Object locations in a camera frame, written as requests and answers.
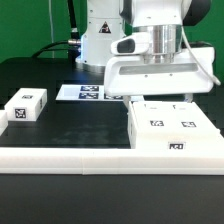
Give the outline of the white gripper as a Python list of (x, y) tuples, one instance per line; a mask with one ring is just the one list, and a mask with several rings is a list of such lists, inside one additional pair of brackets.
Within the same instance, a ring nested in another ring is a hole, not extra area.
[(130, 96), (138, 95), (184, 94), (184, 101), (192, 102), (191, 93), (209, 92), (213, 82), (183, 49), (172, 63), (146, 63), (142, 55), (113, 57), (106, 66), (104, 88), (109, 96), (123, 96), (128, 108)]

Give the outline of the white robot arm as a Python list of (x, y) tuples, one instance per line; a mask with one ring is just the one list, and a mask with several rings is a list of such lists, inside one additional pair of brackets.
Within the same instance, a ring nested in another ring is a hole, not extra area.
[(191, 101), (220, 83), (212, 47), (191, 47), (184, 25), (209, 0), (87, 0), (87, 29), (78, 67), (104, 75), (104, 90), (126, 105), (147, 95), (183, 94)]

